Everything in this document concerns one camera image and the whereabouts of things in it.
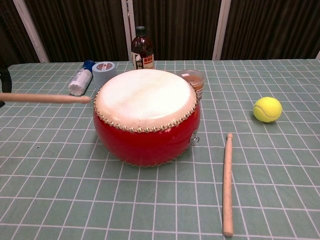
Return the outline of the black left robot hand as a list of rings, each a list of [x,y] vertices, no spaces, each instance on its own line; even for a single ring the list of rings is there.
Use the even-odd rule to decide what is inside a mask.
[[[1,80],[1,89],[3,93],[12,92],[12,78],[8,67],[4,64],[0,64],[0,80]]]

